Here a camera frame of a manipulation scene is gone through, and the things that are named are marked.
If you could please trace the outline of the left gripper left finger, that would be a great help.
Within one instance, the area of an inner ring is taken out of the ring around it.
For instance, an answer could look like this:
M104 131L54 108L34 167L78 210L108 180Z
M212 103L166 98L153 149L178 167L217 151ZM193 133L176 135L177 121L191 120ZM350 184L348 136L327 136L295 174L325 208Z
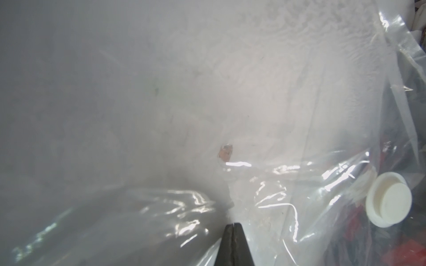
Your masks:
M225 226L219 250L216 256L214 266L233 266L234 265L234 225Z

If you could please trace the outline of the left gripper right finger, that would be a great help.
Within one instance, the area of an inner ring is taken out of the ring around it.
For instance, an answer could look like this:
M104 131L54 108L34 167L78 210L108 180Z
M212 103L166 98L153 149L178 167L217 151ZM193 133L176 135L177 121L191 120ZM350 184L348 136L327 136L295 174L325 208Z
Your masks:
M243 226L240 223L234 224L234 265L255 265L244 233Z

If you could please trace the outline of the red black printed shirt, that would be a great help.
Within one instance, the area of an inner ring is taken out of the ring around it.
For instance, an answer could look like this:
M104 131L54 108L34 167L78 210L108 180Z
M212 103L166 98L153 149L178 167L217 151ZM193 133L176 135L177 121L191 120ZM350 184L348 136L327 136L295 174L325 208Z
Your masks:
M325 253L327 266L423 266L426 263L426 181L414 190L408 217L388 228L367 219L365 207L352 207Z

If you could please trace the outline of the clear plastic vacuum bag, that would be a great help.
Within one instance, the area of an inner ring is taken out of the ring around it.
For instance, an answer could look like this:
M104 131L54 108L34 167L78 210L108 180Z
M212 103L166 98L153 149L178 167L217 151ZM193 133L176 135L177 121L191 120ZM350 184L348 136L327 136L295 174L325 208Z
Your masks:
M420 183L395 1L2 1L1 264L373 265L382 171Z

